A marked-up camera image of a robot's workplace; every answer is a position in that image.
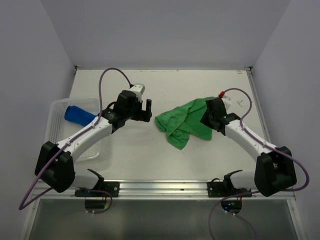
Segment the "blue towel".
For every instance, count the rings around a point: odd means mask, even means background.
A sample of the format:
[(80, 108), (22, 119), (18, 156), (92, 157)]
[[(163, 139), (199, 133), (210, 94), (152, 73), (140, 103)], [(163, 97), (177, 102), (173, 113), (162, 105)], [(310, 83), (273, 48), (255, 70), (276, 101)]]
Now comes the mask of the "blue towel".
[(64, 113), (64, 119), (68, 122), (75, 123), (85, 127), (90, 124), (94, 119), (95, 115), (83, 110), (78, 106), (68, 106)]

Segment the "green towel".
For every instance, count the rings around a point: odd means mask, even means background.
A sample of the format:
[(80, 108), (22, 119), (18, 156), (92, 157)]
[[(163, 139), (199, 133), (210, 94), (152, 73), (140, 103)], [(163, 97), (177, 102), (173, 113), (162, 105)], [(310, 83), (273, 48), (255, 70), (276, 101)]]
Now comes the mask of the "green towel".
[(166, 140), (173, 147), (182, 150), (193, 135), (201, 140), (212, 139), (212, 129), (201, 123), (207, 110), (205, 98), (196, 98), (188, 103), (177, 106), (155, 117), (155, 125), (165, 133)]

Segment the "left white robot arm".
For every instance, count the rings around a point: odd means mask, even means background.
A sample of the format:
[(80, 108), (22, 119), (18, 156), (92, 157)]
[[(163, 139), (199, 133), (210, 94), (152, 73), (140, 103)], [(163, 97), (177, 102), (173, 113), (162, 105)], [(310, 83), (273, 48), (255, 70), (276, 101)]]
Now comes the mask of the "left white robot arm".
[(92, 169), (77, 170), (77, 159), (101, 139), (122, 128), (126, 121), (149, 122), (152, 112), (151, 99), (142, 109), (145, 87), (135, 84), (123, 90), (113, 104), (96, 116), (84, 128), (57, 143), (47, 141), (41, 147), (35, 175), (58, 193), (69, 188), (86, 189), (92, 196), (103, 193), (104, 178)]

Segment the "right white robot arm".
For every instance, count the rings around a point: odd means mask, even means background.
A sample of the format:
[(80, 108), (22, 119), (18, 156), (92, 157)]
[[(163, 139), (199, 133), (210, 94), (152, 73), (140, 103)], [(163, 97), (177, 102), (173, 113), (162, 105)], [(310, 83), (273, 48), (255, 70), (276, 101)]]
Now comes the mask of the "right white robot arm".
[(227, 173), (222, 180), (214, 178), (208, 183), (209, 189), (219, 197), (232, 197), (246, 190), (258, 190), (269, 197), (297, 183), (292, 153), (287, 147), (276, 147), (255, 133), (248, 133), (238, 115), (227, 113), (227, 104), (221, 97), (211, 97), (205, 103), (200, 122), (236, 142), (255, 162), (254, 171), (239, 169)]

